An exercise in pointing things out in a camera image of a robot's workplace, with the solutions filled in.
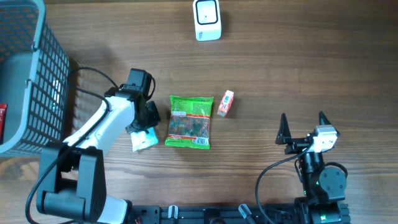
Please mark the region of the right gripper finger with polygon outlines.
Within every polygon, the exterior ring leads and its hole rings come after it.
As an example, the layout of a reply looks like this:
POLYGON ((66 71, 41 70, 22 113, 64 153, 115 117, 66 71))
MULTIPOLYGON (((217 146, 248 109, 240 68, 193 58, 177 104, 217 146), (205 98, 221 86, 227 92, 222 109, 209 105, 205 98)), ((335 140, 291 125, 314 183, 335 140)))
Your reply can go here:
POLYGON ((318 117, 320 123, 320 125, 318 126, 319 136, 332 134, 335 134, 336 136, 340 135, 340 132, 330 123, 323 111, 319 112, 318 117))
POLYGON ((285 113, 281 114, 279 131, 277 133, 275 143, 277 145, 292 143, 292 136, 290 133, 289 124, 288 124, 287 117, 286 117, 285 113))

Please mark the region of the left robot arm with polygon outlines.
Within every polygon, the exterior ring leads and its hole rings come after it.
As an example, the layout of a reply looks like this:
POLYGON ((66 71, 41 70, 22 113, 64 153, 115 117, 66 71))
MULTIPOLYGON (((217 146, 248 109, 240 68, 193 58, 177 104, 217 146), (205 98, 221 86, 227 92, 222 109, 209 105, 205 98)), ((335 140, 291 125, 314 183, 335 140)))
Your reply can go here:
POLYGON ((67 223, 141 223, 130 201, 108 195, 104 157, 123 131, 130 134, 133 151, 159 142, 154 90, 154 77, 133 68, 125 84, 113 85, 99 97, 101 106, 76 133, 46 144, 38 181, 25 205, 30 223, 33 200, 39 213, 66 218, 67 223))

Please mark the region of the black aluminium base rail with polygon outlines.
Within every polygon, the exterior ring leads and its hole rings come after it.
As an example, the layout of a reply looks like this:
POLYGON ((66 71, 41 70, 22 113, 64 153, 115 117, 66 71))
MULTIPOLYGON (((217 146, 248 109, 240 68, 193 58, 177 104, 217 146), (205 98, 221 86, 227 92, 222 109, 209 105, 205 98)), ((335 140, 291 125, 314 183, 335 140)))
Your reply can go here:
POLYGON ((350 224, 347 204, 306 205, 304 203, 266 204, 267 218, 257 206, 169 207, 133 206, 124 223, 334 223, 350 224))

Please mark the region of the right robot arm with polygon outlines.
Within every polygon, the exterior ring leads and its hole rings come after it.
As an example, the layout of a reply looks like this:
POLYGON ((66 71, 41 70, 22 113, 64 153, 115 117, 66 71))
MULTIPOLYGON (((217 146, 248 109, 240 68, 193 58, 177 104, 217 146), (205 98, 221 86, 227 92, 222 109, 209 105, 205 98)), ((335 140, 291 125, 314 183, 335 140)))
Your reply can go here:
POLYGON ((293 138, 286 115, 280 119, 275 143, 293 155, 304 196, 294 201, 298 223, 343 223, 340 202, 346 198, 348 171, 337 162, 324 162, 323 153, 332 150, 339 131, 319 112, 319 125, 304 138, 293 138))

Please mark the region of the light blue white packet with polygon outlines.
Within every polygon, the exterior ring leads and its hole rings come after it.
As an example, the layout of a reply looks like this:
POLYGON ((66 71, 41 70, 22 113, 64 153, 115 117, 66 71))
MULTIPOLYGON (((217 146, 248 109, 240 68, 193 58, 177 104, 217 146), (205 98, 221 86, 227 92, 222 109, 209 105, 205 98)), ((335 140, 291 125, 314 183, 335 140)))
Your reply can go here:
POLYGON ((155 129, 149 128, 145 131, 131 133, 132 151, 140 151, 153 145, 156 145, 159 140, 156 136, 155 129))

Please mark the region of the grey plastic shopping basket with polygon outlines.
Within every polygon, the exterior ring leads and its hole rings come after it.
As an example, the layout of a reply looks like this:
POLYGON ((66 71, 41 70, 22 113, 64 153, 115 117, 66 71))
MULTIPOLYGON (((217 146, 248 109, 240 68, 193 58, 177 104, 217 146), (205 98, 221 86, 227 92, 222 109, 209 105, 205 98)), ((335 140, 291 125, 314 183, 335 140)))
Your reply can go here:
POLYGON ((61 141, 70 61, 46 21, 43 1, 1 1, 1 103, 7 104, 1 157, 38 156, 61 141), (53 107, 52 82, 61 86, 53 107))

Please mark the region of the red snack bar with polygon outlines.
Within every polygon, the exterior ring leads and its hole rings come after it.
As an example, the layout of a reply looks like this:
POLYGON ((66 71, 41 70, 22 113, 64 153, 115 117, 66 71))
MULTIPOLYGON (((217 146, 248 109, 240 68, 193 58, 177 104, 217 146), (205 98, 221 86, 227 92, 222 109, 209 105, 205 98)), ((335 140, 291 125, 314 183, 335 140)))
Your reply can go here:
POLYGON ((0 104, 0 142, 2 142, 3 138, 4 138, 4 125, 5 125, 6 111, 7 111, 7 104, 1 103, 0 104))

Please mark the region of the small orange white packet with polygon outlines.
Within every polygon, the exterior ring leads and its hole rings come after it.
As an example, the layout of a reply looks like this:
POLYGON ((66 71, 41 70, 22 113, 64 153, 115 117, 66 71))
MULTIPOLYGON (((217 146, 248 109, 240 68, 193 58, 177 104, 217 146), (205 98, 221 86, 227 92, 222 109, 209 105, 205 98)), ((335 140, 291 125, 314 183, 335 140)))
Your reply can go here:
POLYGON ((234 92, 227 90, 220 101, 217 114, 222 117, 225 117, 228 114, 233 99, 234 99, 234 92))

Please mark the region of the white barcode scanner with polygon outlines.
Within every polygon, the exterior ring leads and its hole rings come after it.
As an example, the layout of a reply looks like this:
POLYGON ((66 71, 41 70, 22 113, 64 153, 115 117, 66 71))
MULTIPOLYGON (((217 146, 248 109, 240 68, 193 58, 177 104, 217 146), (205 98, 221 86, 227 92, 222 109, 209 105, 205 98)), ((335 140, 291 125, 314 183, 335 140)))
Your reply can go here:
POLYGON ((192 8, 196 40, 218 40, 222 31, 219 0, 194 0, 192 8))

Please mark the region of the white box in basket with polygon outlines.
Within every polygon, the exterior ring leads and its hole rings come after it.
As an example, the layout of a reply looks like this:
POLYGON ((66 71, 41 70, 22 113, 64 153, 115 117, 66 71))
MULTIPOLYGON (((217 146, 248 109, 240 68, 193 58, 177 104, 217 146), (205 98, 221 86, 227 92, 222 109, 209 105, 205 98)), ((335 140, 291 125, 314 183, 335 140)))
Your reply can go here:
POLYGON ((52 99, 53 99, 53 107, 56 107, 60 102, 60 92, 61 86, 58 80, 54 80, 52 82, 52 99))

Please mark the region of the green candy bag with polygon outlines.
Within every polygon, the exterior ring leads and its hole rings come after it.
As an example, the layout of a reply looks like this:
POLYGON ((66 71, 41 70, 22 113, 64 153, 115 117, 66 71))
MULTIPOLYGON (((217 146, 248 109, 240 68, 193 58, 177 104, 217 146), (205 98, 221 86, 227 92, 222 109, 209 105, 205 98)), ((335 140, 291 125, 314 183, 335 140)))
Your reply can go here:
POLYGON ((213 97, 170 96, 171 114, 166 146, 210 149, 213 97))

